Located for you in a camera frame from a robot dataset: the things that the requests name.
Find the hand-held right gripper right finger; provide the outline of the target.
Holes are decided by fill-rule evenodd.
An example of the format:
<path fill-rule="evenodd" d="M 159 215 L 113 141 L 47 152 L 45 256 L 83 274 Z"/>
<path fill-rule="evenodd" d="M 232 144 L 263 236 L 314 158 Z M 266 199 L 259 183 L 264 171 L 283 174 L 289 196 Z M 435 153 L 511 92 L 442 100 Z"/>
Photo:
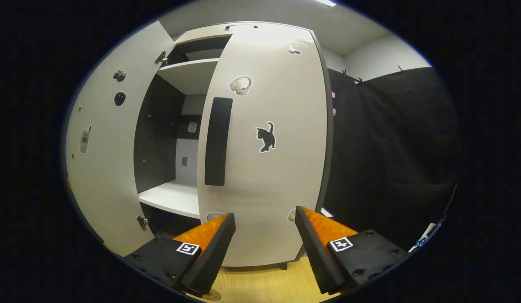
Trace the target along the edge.
<path fill-rule="evenodd" d="M 303 206 L 296 207 L 295 224 L 323 294 L 370 284 L 408 256 L 374 230 L 356 232 Z"/>

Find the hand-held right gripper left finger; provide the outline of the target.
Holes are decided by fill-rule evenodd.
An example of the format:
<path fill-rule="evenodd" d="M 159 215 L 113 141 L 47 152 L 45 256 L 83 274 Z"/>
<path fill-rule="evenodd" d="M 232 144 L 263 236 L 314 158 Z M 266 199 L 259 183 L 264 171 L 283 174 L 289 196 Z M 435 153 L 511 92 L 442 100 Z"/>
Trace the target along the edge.
<path fill-rule="evenodd" d="M 200 298 L 211 291 L 235 231 L 235 215 L 224 213 L 176 237 L 155 238 L 124 259 L 166 287 Z"/>

